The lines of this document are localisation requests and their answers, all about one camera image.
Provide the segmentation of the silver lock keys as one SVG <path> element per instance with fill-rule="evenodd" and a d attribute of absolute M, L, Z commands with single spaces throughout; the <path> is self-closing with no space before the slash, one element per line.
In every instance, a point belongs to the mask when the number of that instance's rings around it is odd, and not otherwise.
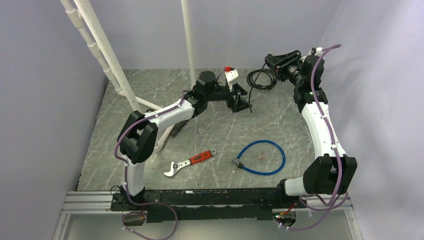
<path fill-rule="evenodd" d="M 264 151 L 261 151 L 260 154 L 257 154 L 256 157 L 260 160 L 260 161 L 264 161 L 266 159 L 265 153 Z"/>

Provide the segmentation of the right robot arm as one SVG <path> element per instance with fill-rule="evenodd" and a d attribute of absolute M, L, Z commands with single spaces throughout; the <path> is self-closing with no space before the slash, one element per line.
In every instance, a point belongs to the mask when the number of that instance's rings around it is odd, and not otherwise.
<path fill-rule="evenodd" d="M 358 167 L 357 160 L 348 156 L 339 142 L 332 124 L 328 98 L 320 87 L 325 69 L 326 48 L 313 49 L 307 56 L 300 51 L 264 58 L 267 67 L 279 81 L 294 86 L 293 99 L 304 118 L 314 147 L 314 161 L 303 176 L 285 179 L 283 189 L 275 194 L 276 203 L 289 207 L 295 197 L 330 195 L 329 202 L 346 193 Z"/>

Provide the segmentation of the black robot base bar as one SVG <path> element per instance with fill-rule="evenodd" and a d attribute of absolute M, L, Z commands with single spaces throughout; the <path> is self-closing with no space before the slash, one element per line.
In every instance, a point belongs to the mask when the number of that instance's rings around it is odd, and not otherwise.
<path fill-rule="evenodd" d="M 113 212 L 144 213 L 148 223 L 187 220 L 272 220 L 279 212 L 293 213 L 303 205 L 281 187 L 145 190 L 130 202 L 123 191 L 112 195 Z"/>

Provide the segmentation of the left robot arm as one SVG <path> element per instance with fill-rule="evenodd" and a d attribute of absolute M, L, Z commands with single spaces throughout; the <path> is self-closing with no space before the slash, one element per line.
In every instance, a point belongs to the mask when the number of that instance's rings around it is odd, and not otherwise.
<path fill-rule="evenodd" d="M 224 101 L 233 113 L 252 108 L 243 98 L 247 91 L 235 82 L 238 78 L 235 69 L 230 69 L 229 74 L 230 79 L 221 84 L 214 72 L 203 71 L 192 89 L 183 91 L 175 103 L 147 113 L 135 110 L 128 116 L 117 138 L 114 156 L 124 163 L 120 192 L 129 209 L 137 210 L 144 203 L 145 162 L 166 129 L 197 117 L 207 109 L 209 102 Z"/>

